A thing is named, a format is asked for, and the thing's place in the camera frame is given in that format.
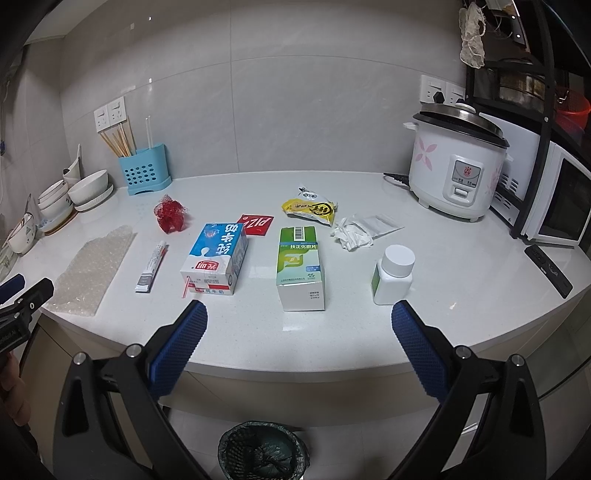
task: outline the microwave door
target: microwave door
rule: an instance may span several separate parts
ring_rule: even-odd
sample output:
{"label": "microwave door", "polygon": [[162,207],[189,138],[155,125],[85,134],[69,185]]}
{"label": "microwave door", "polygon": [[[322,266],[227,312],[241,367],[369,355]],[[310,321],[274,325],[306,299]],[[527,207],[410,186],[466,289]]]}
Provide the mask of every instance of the microwave door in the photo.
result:
{"label": "microwave door", "polygon": [[591,217],[591,173],[572,155],[553,145],[526,236],[539,242],[578,245]]}

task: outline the wall outlet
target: wall outlet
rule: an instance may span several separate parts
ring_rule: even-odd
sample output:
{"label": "wall outlet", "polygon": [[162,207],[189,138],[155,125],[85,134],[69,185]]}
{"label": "wall outlet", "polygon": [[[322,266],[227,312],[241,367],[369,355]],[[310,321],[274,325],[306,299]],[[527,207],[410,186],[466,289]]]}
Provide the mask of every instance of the wall outlet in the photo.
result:
{"label": "wall outlet", "polygon": [[123,97],[113,100],[108,103],[107,113],[109,114],[109,123],[111,125],[120,124],[123,120],[127,120],[127,114],[125,113],[125,101]]}
{"label": "wall outlet", "polygon": [[109,122],[109,115],[107,115],[107,107],[103,105],[95,110],[95,126],[96,131],[100,132],[107,128],[111,123]]}
{"label": "wall outlet", "polygon": [[464,87],[460,87],[452,82],[446,83],[445,89],[445,104],[446,105],[453,105],[458,100],[464,100],[466,98],[466,89]]}
{"label": "wall outlet", "polygon": [[436,79],[435,77],[428,77],[427,75],[421,75],[421,96],[420,100],[422,103],[435,103],[433,96],[437,92],[441,92],[445,95],[446,92],[445,80]]}

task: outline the silver bolt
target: silver bolt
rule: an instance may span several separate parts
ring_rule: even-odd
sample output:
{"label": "silver bolt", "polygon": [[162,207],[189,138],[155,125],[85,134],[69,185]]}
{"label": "silver bolt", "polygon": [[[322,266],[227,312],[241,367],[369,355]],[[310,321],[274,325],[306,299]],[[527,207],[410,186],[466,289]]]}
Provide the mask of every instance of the silver bolt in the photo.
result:
{"label": "silver bolt", "polygon": [[523,367],[525,365],[525,358],[517,353],[511,357],[511,361],[516,367]]}
{"label": "silver bolt", "polygon": [[470,358],[472,351],[467,346],[460,345],[456,348],[456,355],[460,358]]}
{"label": "silver bolt", "polygon": [[81,365],[84,363],[84,360],[86,360],[86,354],[84,352],[78,352],[77,354],[74,355],[74,358],[72,361],[76,365]]}
{"label": "silver bolt", "polygon": [[130,358],[137,357],[142,352],[142,346],[138,343],[134,343],[133,345],[129,345],[125,350],[125,354]]}

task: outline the black remote control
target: black remote control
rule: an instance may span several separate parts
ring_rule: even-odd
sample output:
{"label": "black remote control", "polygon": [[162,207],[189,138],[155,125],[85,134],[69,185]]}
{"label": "black remote control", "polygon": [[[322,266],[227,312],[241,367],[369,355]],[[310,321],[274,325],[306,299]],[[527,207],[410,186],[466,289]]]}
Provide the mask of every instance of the black remote control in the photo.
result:
{"label": "black remote control", "polygon": [[554,288],[562,295],[562,298],[569,296],[573,289],[573,284],[568,281],[560,269],[554,262],[546,255],[540,247],[532,245],[525,249],[525,254],[530,257],[544,275],[552,282]]}

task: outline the rice cooker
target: rice cooker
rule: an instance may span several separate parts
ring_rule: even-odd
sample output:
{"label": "rice cooker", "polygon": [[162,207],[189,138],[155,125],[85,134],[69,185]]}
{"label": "rice cooker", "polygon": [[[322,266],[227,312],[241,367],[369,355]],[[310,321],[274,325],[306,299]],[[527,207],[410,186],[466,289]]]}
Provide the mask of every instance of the rice cooker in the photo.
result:
{"label": "rice cooker", "polygon": [[502,130],[457,103],[428,103],[404,124],[415,143],[408,184],[426,208],[477,221],[491,206],[509,143]]}

